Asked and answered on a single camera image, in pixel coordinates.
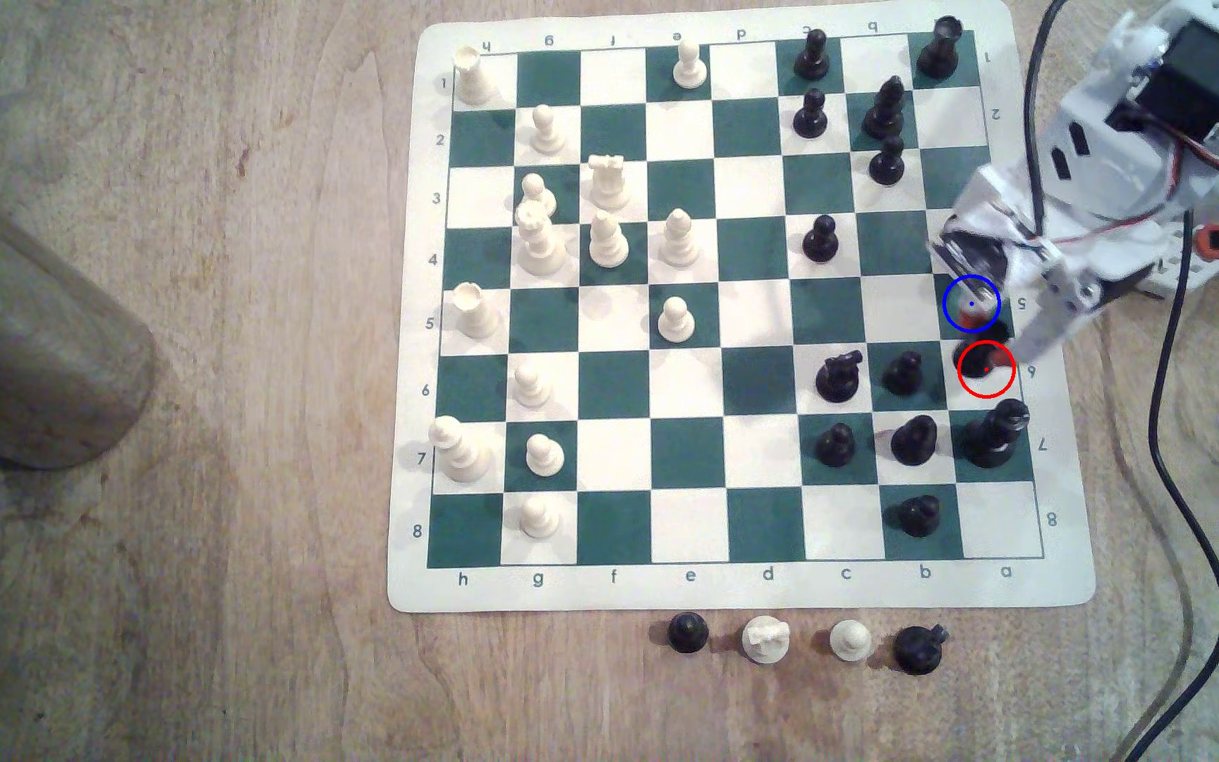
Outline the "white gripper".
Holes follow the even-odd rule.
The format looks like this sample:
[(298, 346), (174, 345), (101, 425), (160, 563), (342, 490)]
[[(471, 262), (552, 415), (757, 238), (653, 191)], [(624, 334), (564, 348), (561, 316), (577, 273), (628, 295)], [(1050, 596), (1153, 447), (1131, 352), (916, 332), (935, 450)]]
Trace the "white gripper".
[(1006, 304), (1041, 273), (1032, 319), (1009, 350), (1032, 363), (1070, 338), (1098, 310), (1100, 291), (1171, 291), (1169, 258), (1185, 243), (1192, 207), (1192, 150), (1158, 122), (1126, 106), (1062, 106), (1043, 133), (1045, 221), (1032, 230), (1024, 167), (974, 171), (929, 252), (951, 276), (965, 276), (976, 312)]

